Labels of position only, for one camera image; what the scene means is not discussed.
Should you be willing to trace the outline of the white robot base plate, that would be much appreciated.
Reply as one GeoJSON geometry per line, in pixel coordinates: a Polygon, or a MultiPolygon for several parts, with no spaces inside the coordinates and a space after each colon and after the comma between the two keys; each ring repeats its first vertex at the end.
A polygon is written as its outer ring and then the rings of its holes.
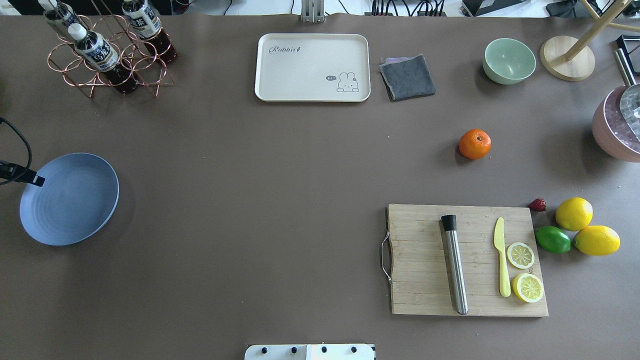
{"type": "Polygon", "coordinates": [[[375,360],[374,344],[254,344],[247,347],[245,360],[375,360]]]}

